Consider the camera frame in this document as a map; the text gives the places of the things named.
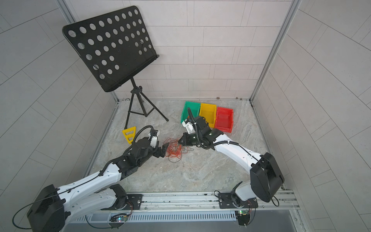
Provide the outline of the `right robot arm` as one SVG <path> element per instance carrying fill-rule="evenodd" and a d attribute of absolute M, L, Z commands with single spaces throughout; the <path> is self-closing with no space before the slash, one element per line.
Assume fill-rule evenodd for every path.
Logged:
<path fill-rule="evenodd" d="M 178 141 L 185 147 L 197 146 L 220 152 L 242 166 L 250 175 L 250 181 L 237 184 L 231 191 L 231 201 L 236 207 L 244 207 L 253 198 L 268 203 L 284 184 L 284 176 L 270 153 L 253 152 L 231 140 L 222 131 L 211 129 L 206 119 L 194 117 L 188 108 L 188 118 L 182 123 L 187 132 Z"/>

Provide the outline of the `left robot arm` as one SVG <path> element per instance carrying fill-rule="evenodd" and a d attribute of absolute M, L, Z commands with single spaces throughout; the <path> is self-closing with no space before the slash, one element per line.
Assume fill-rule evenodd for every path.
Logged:
<path fill-rule="evenodd" d="M 168 144 L 159 146 L 153 126 L 148 137 L 133 139 L 124 153 L 108 161 L 104 167 L 70 184 L 43 188 L 27 212 L 33 232 L 61 232 L 66 224 L 96 210 L 122 209 L 127 205 L 127 194 L 119 181 L 135 173 L 151 157 L 166 156 Z"/>

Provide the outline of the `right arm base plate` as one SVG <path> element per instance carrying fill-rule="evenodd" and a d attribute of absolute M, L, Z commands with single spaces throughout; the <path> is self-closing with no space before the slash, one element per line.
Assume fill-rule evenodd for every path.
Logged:
<path fill-rule="evenodd" d="M 256 198 L 242 201 L 236 194 L 222 192 L 216 193 L 215 196 L 221 209 L 255 209 L 259 206 Z"/>

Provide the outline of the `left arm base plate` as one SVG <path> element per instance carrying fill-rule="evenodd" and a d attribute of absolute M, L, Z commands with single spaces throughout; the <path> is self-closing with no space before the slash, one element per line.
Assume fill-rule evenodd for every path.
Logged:
<path fill-rule="evenodd" d="M 142 204 L 142 194 L 129 194 L 118 197 L 114 204 L 115 210 L 139 210 Z"/>

